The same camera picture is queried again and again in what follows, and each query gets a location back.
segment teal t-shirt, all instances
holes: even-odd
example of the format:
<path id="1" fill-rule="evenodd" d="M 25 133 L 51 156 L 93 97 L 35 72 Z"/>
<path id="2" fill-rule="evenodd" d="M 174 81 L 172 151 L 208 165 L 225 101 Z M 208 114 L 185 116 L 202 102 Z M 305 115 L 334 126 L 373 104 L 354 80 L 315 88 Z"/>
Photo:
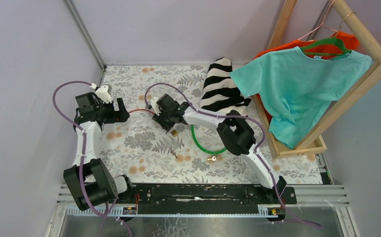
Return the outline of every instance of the teal t-shirt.
<path id="1" fill-rule="evenodd" d="M 293 148 L 366 72 L 371 57 L 353 51 L 324 60 L 297 46 L 262 55 L 230 73 L 243 96 L 260 94 L 272 115 L 269 131 Z"/>

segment floral patterned surface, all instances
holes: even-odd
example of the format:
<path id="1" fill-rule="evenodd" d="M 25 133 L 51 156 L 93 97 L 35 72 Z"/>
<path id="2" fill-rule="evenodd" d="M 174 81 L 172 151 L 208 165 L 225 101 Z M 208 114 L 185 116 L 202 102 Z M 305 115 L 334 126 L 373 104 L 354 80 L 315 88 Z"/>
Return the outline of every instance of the floral patterned surface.
<path id="1" fill-rule="evenodd" d="M 128 111 L 145 107 L 144 93 L 156 82 L 167 82 L 178 87 L 195 104 L 199 104 L 202 85 L 206 78 L 205 66 L 109 66 L 102 84 L 112 87 L 113 99 L 122 97 Z M 159 85 L 151 89 L 148 99 L 169 94 L 179 103 L 184 101 L 174 89 Z M 248 116 L 258 118 L 254 103 L 247 108 Z M 146 111 L 131 113 L 127 122 L 105 124 L 101 137 L 101 152 L 111 174 L 127 174 L 135 183 L 229 183 L 255 184 L 256 176 L 239 157 L 227 152 L 208 160 L 211 155 L 202 152 L 193 142 L 190 126 L 174 127 L 179 135 L 166 133 Z M 257 141 L 261 130 L 251 123 Z M 223 148 L 215 131 L 195 127 L 202 146 L 209 150 Z M 318 165 L 306 156 L 272 159 L 266 144 L 261 151 L 273 169 L 289 184 L 321 184 Z"/>

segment white wall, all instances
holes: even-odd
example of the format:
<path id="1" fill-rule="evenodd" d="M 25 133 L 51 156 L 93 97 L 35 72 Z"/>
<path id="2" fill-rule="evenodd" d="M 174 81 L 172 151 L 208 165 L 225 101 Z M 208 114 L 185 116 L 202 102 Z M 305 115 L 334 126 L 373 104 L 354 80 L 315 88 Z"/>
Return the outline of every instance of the white wall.
<path id="1" fill-rule="evenodd" d="M 99 72 L 61 0 L 0 0 L 0 237 L 43 236 L 76 147 L 52 92 Z M 84 91 L 62 90 L 62 110 L 74 116 Z"/>
<path id="2" fill-rule="evenodd" d="M 107 64 L 248 62 L 264 50 L 282 0 L 75 0 Z M 308 32 L 325 0 L 298 1 L 286 42 Z"/>
<path id="3" fill-rule="evenodd" d="M 381 1 L 347 3 L 381 44 Z M 340 21 L 333 12 L 327 25 L 337 29 Z M 346 188 L 361 236 L 381 236 L 381 81 L 324 133 L 324 140 L 333 177 Z"/>

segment wooden frame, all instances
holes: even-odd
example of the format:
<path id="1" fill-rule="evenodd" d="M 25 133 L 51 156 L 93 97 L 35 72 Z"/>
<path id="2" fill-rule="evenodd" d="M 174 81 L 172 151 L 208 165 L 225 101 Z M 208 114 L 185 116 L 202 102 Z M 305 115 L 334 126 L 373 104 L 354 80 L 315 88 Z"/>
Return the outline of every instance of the wooden frame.
<path id="1" fill-rule="evenodd" d="M 296 2 L 297 0 L 285 0 L 268 48 L 279 46 Z M 267 143 L 269 144 L 270 152 L 274 158 L 317 154 L 326 150 L 327 147 L 324 144 L 321 134 L 340 118 L 340 116 L 356 101 L 358 101 L 359 98 L 381 80 L 381 45 L 371 35 L 368 29 L 366 29 L 356 14 L 352 14 L 353 11 L 344 0 L 336 0 L 333 3 L 333 7 L 342 19 L 348 16 L 344 22 L 349 26 L 361 45 L 366 49 L 374 63 L 349 89 L 349 91 L 346 92 L 346 94 L 320 119 L 314 128 L 295 146 L 293 150 L 289 150 L 286 146 L 277 141 L 273 134 L 267 132 Z M 268 130 L 269 122 L 266 118 L 264 107 L 256 96 L 252 96 L 252 99 L 255 101 L 262 125 Z"/>

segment black and white striped fabric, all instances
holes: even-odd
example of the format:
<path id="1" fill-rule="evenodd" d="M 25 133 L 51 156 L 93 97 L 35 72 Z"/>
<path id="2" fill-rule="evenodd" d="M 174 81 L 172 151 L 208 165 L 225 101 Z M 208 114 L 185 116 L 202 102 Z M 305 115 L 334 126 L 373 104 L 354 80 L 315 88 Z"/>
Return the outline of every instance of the black and white striped fabric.
<path id="1" fill-rule="evenodd" d="M 230 72 L 232 72 L 232 65 L 228 58 L 220 58 L 209 65 L 199 106 L 224 114 L 236 110 L 246 116 L 245 110 L 251 99 L 244 99 L 230 78 Z"/>

